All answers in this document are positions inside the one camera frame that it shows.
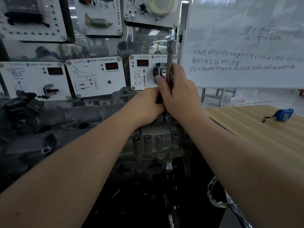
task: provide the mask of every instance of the whiteboard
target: whiteboard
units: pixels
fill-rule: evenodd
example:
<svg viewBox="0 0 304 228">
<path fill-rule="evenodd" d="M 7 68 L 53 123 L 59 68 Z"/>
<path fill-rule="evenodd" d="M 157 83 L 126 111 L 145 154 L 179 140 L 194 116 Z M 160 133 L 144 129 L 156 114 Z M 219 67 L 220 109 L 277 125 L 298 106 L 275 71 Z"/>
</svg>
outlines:
<svg viewBox="0 0 304 228">
<path fill-rule="evenodd" d="M 202 88 L 302 88 L 304 0 L 189 0 L 180 64 Z"/>
</svg>

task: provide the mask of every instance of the right hand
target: right hand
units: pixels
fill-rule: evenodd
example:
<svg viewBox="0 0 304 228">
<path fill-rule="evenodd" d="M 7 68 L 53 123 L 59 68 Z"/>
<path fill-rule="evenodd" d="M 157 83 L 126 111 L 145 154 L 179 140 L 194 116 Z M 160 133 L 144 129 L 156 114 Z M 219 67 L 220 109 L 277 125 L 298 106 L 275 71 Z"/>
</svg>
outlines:
<svg viewBox="0 0 304 228">
<path fill-rule="evenodd" d="M 173 63 L 173 89 L 170 88 L 161 76 L 155 77 L 159 91 L 161 92 L 167 111 L 180 124 L 186 122 L 190 118 L 202 115 L 202 104 L 199 92 L 193 81 L 186 79 L 184 68 Z"/>
</svg>

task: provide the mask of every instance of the engine block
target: engine block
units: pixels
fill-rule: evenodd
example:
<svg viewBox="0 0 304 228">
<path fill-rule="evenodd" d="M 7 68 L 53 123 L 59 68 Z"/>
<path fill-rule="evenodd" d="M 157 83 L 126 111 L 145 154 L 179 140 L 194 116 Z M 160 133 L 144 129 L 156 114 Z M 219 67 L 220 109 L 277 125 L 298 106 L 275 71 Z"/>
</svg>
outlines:
<svg viewBox="0 0 304 228">
<path fill-rule="evenodd" d="M 35 94 L 18 92 L 0 108 L 0 174 L 14 181 L 44 158 L 88 132 L 119 111 L 128 101 L 126 88 L 114 92 L 109 105 L 46 109 Z M 172 160 L 181 157 L 181 144 L 190 141 L 183 128 L 164 114 L 135 130 L 128 138 L 108 181 L 134 177 L 151 179 L 172 170 Z"/>
</svg>

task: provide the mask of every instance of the white car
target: white car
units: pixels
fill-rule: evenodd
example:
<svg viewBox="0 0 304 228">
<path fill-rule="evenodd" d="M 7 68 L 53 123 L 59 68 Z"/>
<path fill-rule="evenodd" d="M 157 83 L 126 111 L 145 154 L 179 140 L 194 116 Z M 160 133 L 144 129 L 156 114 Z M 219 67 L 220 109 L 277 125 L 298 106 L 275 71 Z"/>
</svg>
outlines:
<svg viewBox="0 0 304 228">
<path fill-rule="evenodd" d="M 148 54 L 167 54 L 167 41 L 161 40 L 151 42 Z"/>
</svg>

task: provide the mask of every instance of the wooden table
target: wooden table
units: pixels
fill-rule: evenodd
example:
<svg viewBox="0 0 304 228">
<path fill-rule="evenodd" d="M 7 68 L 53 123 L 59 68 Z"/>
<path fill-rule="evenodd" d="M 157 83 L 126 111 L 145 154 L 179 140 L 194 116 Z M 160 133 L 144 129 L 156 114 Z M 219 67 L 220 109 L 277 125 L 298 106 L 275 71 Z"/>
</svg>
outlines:
<svg viewBox="0 0 304 228">
<path fill-rule="evenodd" d="M 304 168 L 304 118 L 293 114 L 285 122 L 263 117 L 278 109 L 269 105 L 203 108 L 214 121 L 281 161 Z"/>
</svg>

